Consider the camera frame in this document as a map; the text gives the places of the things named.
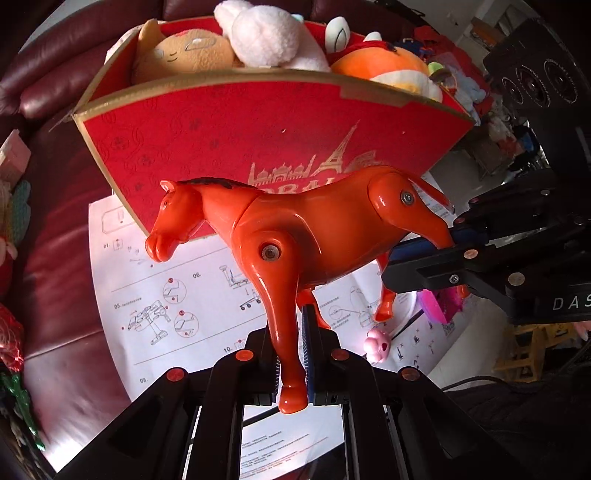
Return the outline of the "brown plush toy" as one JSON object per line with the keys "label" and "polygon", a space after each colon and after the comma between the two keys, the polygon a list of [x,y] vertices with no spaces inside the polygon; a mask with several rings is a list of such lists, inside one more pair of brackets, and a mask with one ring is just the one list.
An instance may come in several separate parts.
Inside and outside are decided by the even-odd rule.
{"label": "brown plush toy", "polygon": [[182,74],[238,66],[228,39],[203,29],[165,36],[155,19],[139,30],[131,80],[134,85]]}

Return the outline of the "small pink pig toy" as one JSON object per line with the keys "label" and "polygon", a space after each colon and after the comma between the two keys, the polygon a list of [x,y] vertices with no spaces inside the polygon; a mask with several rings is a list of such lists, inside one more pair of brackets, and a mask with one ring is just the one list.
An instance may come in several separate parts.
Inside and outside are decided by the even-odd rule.
{"label": "small pink pig toy", "polygon": [[367,360],[372,364],[383,363],[389,358],[391,338],[387,332],[374,328],[367,333],[363,342],[363,351]]}

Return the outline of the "white plush bear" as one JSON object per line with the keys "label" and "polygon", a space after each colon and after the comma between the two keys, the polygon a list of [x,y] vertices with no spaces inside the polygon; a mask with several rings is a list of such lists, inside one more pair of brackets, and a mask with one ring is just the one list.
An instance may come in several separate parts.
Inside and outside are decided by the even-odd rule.
{"label": "white plush bear", "polygon": [[213,15],[245,67],[331,72],[314,36],[286,10],[248,1],[222,1]]}

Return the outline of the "white instruction sheet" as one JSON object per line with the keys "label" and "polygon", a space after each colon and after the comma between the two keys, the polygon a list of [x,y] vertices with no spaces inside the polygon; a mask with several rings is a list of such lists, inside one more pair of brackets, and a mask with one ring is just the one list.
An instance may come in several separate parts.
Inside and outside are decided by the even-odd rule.
{"label": "white instruction sheet", "polygon": [[[156,262],[145,234],[114,197],[89,208],[93,283],[110,352],[127,394],[138,397],[173,367],[204,370],[245,347],[266,327],[263,301],[230,249],[202,224],[171,258]],[[315,287],[315,312],[342,344],[358,349],[369,332],[348,275]],[[242,433],[240,474],[276,478],[342,445],[338,407],[294,414],[259,411]]]}

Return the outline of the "white thin headband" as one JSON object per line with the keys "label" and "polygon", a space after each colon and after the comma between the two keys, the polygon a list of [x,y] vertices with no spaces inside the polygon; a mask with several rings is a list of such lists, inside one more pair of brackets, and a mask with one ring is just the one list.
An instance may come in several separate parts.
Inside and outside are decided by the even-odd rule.
{"label": "white thin headband", "polygon": [[417,312],[417,293],[400,293],[394,298],[394,315],[388,321],[387,331],[391,338],[398,334]]}

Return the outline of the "red gift box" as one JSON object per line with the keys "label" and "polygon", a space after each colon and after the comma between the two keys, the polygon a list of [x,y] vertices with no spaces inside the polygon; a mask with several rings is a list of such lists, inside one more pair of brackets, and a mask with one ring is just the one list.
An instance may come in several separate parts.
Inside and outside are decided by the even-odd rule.
{"label": "red gift box", "polygon": [[473,126],[450,95],[434,102],[329,73],[238,68],[136,85],[136,46],[135,37],[119,46],[73,118],[144,231],[165,179],[228,178],[290,194],[372,164],[420,175]]}

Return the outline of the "dark red leather sofa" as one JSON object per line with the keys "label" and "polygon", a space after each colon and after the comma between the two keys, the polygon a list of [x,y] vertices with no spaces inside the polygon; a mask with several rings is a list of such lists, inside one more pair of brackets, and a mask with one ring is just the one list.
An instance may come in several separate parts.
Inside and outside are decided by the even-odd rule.
{"label": "dark red leather sofa", "polygon": [[103,334],[88,251],[88,207],[110,187],[70,112],[130,28],[211,15],[211,1],[5,1],[1,130],[31,150],[31,222],[6,298],[23,325],[23,381],[63,468],[128,404]]}

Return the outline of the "orange carrot plush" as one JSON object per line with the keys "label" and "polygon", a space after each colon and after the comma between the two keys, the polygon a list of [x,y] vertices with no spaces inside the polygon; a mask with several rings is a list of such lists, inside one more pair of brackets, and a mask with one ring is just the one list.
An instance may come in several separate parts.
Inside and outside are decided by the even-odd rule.
{"label": "orange carrot plush", "polygon": [[325,26],[325,52],[332,73],[381,83],[439,103],[443,92],[431,78],[434,70],[411,51],[385,42],[370,32],[354,43],[349,23],[342,16]]}

